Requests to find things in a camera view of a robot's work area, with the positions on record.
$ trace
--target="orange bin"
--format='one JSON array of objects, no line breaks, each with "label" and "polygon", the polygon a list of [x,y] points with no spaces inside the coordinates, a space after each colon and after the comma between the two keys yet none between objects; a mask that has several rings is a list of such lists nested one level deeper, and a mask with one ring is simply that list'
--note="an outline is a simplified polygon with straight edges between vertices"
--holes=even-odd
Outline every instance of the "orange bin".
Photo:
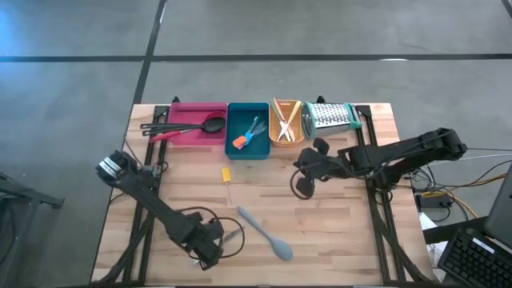
[{"label": "orange bin", "polygon": [[[291,115],[291,111],[294,109],[295,103],[300,102],[296,100],[278,100],[279,106],[285,121]],[[302,106],[298,109],[294,119],[291,121],[290,127],[295,134],[295,141],[289,142],[286,140],[286,136],[281,137],[281,141],[278,140],[279,133],[281,133],[281,125],[279,124],[279,118],[269,106],[269,137],[272,145],[276,147],[292,147],[298,145],[304,140],[304,133],[302,132]]]}]

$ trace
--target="black keyboard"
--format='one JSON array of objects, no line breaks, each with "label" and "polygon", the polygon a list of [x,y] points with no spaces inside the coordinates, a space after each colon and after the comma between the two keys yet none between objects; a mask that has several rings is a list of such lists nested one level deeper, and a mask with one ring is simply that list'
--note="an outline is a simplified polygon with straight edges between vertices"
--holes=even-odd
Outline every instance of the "black keyboard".
[{"label": "black keyboard", "polygon": [[438,267],[467,286],[512,287],[512,255],[472,229],[457,231]]}]

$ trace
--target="wooden tabletop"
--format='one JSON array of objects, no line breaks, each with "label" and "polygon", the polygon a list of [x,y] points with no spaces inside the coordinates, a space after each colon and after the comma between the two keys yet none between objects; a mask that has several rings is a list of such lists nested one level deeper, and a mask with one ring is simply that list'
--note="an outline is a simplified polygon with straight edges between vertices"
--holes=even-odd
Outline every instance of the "wooden tabletop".
[{"label": "wooden tabletop", "polygon": [[[370,104],[379,145],[399,140],[391,105]],[[144,159],[147,138],[139,125],[151,122],[154,105],[136,105],[128,127],[127,141],[139,159]],[[330,154],[357,145],[355,132],[326,137]],[[364,182],[332,179],[317,182],[315,195],[302,201],[292,195],[289,180],[304,141],[295,148],[272,147],[267,160],[231,161],[223,146],[172,146],[166,150],[169,169],[162,176],[160,197],[173,209],[190,206],[211,208],[219,217],[232,217],[246,227],[243,251],[218,265],[201,271],[167,237],[163,225],[155,222],[147,271],[147,285],[351,285],[381,284],[377,248]],[[223,184],[221,168],[229,167],[232,181]],[[273,236],[291,244],[294,259],[279,260],[268,241],[237,215],[243,206]],[[425,240],[410,189],[394,190],[391,203],[398,240],[412,261],[434,278]],[[116,199],[108,209],[92,280],[104,276],[128,244],[135,200],[128,195]],[[236,227],[223,223],[226,232]],[[225,253],[241,244],[237,236],[225,245]],[[393,269],[393,257],[386,249]],[[137,276],[139,258],[134,265]]]}]

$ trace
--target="metal grater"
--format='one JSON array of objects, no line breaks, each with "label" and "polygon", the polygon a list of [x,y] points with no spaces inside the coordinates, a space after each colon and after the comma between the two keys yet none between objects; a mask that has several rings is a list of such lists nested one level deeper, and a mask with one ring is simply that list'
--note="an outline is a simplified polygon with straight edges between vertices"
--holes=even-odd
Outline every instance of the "metal grater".
[{"label": "metal grater", "polygon": [[308,139],[360,127],[355,106],[349,103],[310,103],[302,108],[302,126]]}]

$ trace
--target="pink container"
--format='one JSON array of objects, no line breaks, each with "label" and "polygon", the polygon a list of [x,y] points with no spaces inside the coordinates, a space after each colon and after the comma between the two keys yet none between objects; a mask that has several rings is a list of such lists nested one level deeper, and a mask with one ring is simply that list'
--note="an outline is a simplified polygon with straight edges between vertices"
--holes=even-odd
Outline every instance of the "pink container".
[{"label": "pink container", "polygon": [[[220,102],[176,102],[170,106],[169,123],[202,124],[207,118],[226,117],[227,103]],[[224,145],[226,128],[217,133],[206,133],[201,129],[169,138],[175,145]]]}]

